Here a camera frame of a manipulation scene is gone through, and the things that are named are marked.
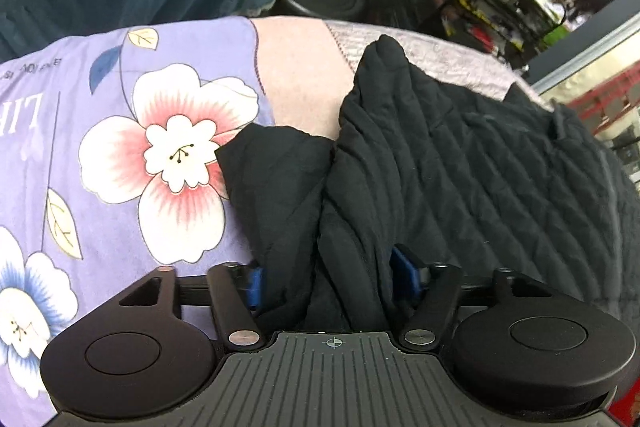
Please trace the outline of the black quilted jacket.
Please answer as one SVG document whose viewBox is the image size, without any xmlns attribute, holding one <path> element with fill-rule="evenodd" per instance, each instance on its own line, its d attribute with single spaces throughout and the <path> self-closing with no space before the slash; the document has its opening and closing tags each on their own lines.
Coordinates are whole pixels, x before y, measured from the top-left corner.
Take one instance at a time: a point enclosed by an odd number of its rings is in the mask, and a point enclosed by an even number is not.
<svg viewBox="0 0 640 427">
<path fill-rule="evenodd" d="M 568 107 L 428 78 L 349 92 L 335 140 L 249 124 L 218 150 L 267 331 L 399 322 L 390 256 L 511 268 L 639 325 L 639 196 Z"/>
</svg>

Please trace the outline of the lilac floral blanket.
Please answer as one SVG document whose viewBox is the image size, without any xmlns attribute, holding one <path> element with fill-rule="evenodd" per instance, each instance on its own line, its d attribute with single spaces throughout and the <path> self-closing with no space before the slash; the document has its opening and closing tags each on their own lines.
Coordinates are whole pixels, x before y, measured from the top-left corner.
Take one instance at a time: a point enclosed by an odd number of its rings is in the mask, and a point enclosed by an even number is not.
<svg viewBox="0 0 640 427">
<path fill-rule="evenodd" d="M 146 273 L 250 261 L 216 153 L 268 124 L 243 17 L 70 37 L 1 67 L 1 421 L 54 413 L 47 345 Z"/>
</svg>

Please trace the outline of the pink white bed sheet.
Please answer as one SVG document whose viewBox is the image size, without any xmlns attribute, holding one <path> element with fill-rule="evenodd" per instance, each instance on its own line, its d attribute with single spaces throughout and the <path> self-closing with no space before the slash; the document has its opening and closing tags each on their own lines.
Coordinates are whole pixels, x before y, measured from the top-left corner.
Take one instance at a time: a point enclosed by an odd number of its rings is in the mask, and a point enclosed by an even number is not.
<svg viewBox="0 0 640 427">
<path fill-rule="evenodd" d="M 432 78 L 502 101 L 512 87 L 544 109 L 525 80 L 495 57 L 408 30 L 296 16 L 250 21 L 256 68 L 274 123 L 336 139 L 349 92 L 376 78 L 390 83 Z"/>
</svg>

